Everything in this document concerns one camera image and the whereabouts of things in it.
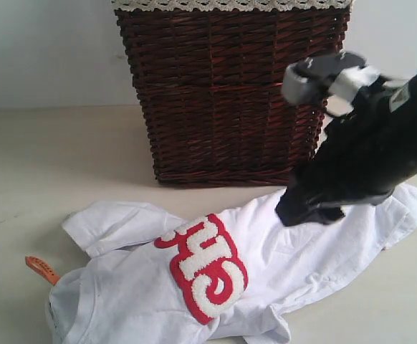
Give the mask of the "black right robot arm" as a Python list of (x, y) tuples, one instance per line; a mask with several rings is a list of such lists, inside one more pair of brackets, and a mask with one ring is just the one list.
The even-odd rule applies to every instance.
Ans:
[(291, 105), (335, 96), (352, 108), (331, 115), (314, 158), (293, 170), (275, 209), (285, 226), (335, 223), (344, 206), (381, 204), (417, 174), (417, 75), (394, 86), (363, 57), (339, 52), (290, 64), (282, 95)]

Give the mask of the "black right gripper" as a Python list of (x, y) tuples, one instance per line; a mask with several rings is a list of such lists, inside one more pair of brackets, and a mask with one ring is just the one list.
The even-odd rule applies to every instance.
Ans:
[(344, 216), (343, 206), (384, 202), (395, 187), (394, 131), (388, 108), (333, 118), (315, 157), (295, 170), (279, 200), (280, 221), (332, 224)]

